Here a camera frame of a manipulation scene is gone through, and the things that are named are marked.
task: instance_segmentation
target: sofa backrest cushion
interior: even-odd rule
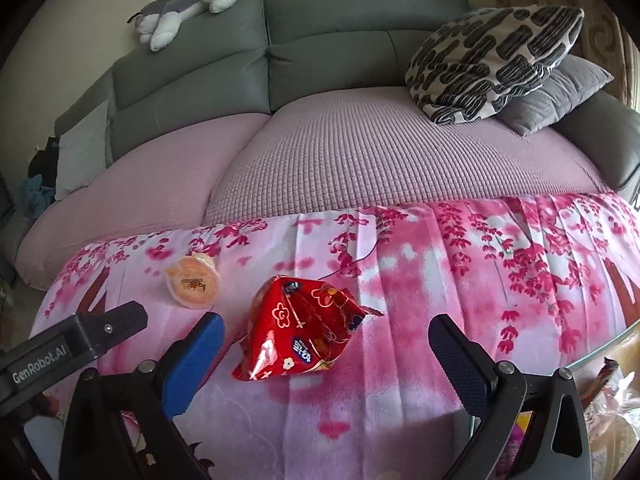
[[[467,0],[238,0],[200,14],[160,52],[142,45],[56,121],[60,136],[110,103],[113,159],[190,124],[270,113],[317,92],[404,86],[409,59]]]
[[[271,110],[319,92],[402,86],[400,67],[430,31],[468,9],[467,0],[264,0]]]

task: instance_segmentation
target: sofa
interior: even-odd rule
[[[87,243],[347,206],[613,189],[638,206],[640,115],[603,91],[518,136],[436,125],[404,73],[468,0],[239,0],[117,60],[55,123],[108,101],[113,164],[56,202],[15,267],[46,289]]]

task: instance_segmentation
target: stuffed animal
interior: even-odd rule
[[[209,9],[213,13],[227,10],[238,0],[155,0],[129,18],[140,33],[140,43],[149,43],[154,52],[171,43],[180,24]]]

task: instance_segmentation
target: snack package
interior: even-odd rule
[[[183,256],[164,276],[174,300],[188,308],[211,308],[220,290],[220,275],[208,254]]]
[[[254,297],[244,358],[233,376],[257,381],[326,370],[367,314],[383,315],[328,283],[274,276]]]
[[[591,479],[611,480],[640,441],[640,397],[617,362],[605,359],[597,391],[584,410],[591,451]]]

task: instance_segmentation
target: throw pillow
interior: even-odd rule
[[[574,45],[584,11],[529,6],[480,9],[440,27],[414,55],[405,81],[436,124],[498,113],[539,88]]]
[[[612,80],[613,76],[602,67],[569,54],[540,88],[511,101],[498,118],[516,133],[527,136],[557,123]]]
[[[62,200],[76,189],[88,186],[107,168],[105,101],[94,108],[76,126],[60,137],[56,200]]]

